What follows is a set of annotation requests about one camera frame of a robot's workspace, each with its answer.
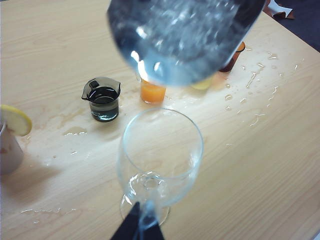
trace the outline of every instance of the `amber glass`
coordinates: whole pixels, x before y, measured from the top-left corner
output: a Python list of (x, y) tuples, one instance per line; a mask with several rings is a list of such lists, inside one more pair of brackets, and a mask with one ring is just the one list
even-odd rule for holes
[(232, 70), (232, 68), (234, 67), (240, 53), (245, 50), (246, 45), (245, 42), (243, 41), (240, 46), (237, 48), (236, 52), (234, 53), (234, 55), (232, 56), (230, 62), (222, 69), (220, 69), (220, 72), (230, 72)]

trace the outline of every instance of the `wine glass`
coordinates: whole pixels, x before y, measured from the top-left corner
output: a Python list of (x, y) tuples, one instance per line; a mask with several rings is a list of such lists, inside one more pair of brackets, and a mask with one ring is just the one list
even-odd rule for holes
[(151, 108), (136, 115), (123, 133), (117, 160), (122, 217), (136, 202), (152, 201), (163, 223), (170, 206), (194, 184), (203, 148), (199, 128), (176, 110)]

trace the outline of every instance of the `floor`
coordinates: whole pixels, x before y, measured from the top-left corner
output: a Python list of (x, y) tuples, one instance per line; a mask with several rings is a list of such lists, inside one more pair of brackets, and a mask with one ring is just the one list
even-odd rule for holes
[(275, 19), (320, 52), (320, 0), (275, 0), (293, 9), (295, 19)]

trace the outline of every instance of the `dark fabric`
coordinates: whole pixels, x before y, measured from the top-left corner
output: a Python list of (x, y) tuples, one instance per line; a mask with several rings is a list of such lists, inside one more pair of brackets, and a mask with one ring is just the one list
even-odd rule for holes
[[(125, 217), (120, 227), (110, 240), (137, 240), (140, 239), (138, 223), (140, 203), (137, 202)], [(154, 225), (143, 232), (144, 240), (165, 240), (159, 225)]]
[(132, 240), (138, 228), (140, 204), (137, 202), (110, 240)]
[(293, 9), (295, 19), (274, 18), (285, 28), (320, 52), (320, 0), (275, 0)]

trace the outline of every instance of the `dark liquid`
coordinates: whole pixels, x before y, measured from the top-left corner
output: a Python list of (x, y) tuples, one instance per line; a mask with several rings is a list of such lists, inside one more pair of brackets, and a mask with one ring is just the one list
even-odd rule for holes
[(91, 113), (99, 122), (110, 122), (119, 114), (118, 93), (111, 87), (99, 87), (90, 93)]

